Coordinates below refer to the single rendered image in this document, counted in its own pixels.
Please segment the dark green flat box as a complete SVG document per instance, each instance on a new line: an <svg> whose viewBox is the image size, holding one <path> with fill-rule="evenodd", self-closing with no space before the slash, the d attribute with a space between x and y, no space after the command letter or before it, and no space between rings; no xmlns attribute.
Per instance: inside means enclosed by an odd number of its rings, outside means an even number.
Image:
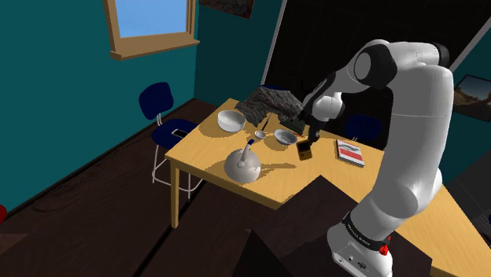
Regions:
<svg viewBox="0 0 491 277"><path fill-rule="evenodd" d="M305 122L303 120L299 120L298 118L284 120L281 121L280 124L290 129L292 132L298 133L300 135L303 134L305 129Z"/></svg>

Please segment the small white bowl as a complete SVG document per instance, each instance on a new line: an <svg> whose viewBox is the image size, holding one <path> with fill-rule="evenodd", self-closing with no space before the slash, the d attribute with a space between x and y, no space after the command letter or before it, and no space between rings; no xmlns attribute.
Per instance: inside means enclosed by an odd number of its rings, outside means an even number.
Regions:
<svg viewBox="0 0 491 277"><path fill-rule="evenodd" d="M282 145L288 146L297 142L297 136L289 130L277 129L274 131L275 139Z"/></svg>

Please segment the red and white book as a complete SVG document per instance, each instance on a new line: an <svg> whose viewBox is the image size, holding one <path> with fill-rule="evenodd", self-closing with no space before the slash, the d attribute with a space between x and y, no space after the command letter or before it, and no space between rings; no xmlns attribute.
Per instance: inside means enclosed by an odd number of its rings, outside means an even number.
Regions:
<svg viewBox="0 0 491 277"><path fill-rule="evenodd" d="M365 166L361 149L358 146L337 139L336 150L339 160L354 164L361 168Z"/></svg>

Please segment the blue chair with metal legs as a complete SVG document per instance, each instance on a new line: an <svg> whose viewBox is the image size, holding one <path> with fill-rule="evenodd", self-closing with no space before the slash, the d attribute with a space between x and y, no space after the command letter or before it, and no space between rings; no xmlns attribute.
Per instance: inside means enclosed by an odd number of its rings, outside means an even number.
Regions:
<svg viewBox="0 0 491 277"><path fill-rule="evenodd" d="M162 120L161 114L171 109L174 105L171 88L166 82L154 83L145 88L138 97L138 103L144 117L147 120L155 120L157 123L157 128L151 135L151 139L156 144L153 169L151 172L152 183L171 186L169 182L156 177L157 169L167 161L165 158L160 163L157 162L159 148L164 147L170 150L183 139L172 135L171 132L173 130L180 129L189 134L198 124L179 118L166 120L165 122Z"/></svg>
<svg viewBox="0 0 491 277"><path fill-rule="evenodd" d="M347 119L344 135L348 139L372 142L382 130L382 122L372 116L356 114Z"/></svg>

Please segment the grey rough cloth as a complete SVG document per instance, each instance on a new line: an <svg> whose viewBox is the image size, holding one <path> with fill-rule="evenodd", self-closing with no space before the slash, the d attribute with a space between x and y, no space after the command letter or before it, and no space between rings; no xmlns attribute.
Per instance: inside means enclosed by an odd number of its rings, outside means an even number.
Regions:
<svg viewBox="0 0 491 277"><path fill-rule="evenodd" d="M257 127L269 114L274 113L280 120L296 117L303 109L302 103L289 90L258 87L249 97L235 108L245 119Z"/></svg>

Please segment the silver spoon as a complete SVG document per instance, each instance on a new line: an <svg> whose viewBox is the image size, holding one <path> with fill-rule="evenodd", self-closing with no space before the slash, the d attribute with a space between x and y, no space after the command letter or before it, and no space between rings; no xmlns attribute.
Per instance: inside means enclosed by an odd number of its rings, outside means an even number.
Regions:
<svg viewBox="0 0 491 277"><path fill-rule="evenodd" d="M270 120L271 118L271 113L269 114L264 126L261 128L260 131L255 131L255 136L257 139L264 139L266 137L266 134L264 133L264 129L266 128L266 126L268 125L268 121Z"/></svg>

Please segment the light wooden table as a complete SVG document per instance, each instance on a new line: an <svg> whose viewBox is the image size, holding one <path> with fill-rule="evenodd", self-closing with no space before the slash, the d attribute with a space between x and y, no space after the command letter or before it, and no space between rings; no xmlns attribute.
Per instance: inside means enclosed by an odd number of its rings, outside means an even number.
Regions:
<svg viewBox="0 0 491 277"><path fill-rule="evenodd" d="M256 128L246 124L236 133L223 131L213 112L165 155L171 165L171 223L179 224L177 206L179 173L200 179L277 209L319 175L355 201L370 192L382 161L383 152L361 146L365 165L360 168L335 156L337 135L322 132L312 147L313 157L300 161L294 145L279 144L274 130L280 127L273 116L267 125L267 137L253 144L261 162L261 173L253 183L239 184L227 177L223 163L234 150L250 140ZM491 249L457 205L451 194L441 188L429 206L406 220L397 233L432 258L432 277L491 277Z"/></svg>

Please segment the large white bowl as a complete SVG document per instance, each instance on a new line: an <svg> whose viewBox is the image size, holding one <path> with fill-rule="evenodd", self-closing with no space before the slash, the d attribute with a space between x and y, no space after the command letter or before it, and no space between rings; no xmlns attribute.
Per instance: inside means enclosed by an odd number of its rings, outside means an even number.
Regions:
<svg viewBox="0 0 491 277"><path fill-rule="evenodd" d="M235 133L244 128L246 119L241 113L234 110L223 110L217 115L217 123L222 130Z"/></svg>

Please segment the dark robot stand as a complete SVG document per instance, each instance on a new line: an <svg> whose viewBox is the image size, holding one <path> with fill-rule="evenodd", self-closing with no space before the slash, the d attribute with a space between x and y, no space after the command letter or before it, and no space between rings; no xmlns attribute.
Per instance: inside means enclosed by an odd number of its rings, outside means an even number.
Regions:
<svg viewBox="0 0 491 277"><path fill-rule="evenodd" d="M232 277L353 277L334 262L327 231L355 207L318 176L252 229Z"/></svg>

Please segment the wooden framed window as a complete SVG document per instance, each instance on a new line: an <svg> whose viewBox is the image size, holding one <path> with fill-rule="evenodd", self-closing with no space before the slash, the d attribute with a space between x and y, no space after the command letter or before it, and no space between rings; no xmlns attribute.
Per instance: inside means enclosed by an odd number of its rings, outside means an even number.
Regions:
<svg viewBox="0 0 491 277"><path fill-rule="evenodd" d="M103 0L110 57L122 61L196 46L198 0Z"/></svg>

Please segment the dark reddish wall picture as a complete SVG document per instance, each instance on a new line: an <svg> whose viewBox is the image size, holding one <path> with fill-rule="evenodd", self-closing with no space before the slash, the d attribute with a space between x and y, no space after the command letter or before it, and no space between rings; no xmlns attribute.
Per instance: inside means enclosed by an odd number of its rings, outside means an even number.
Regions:
<svg viewBox="0 0 491 277"><path fill-rule="evenodd" d="M199 0L201 6L249 19L254 0Z"/></svg>

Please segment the landscape wall picture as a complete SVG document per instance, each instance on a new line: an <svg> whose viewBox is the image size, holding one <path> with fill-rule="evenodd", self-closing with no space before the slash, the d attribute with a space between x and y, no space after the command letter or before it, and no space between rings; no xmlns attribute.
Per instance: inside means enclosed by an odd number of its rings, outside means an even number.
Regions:
<svg viewBox="0 0 491 277"><path fill-rule="evenodd" d="M453 111L491 122L491 80L466 74L455 86Z"/></svg>

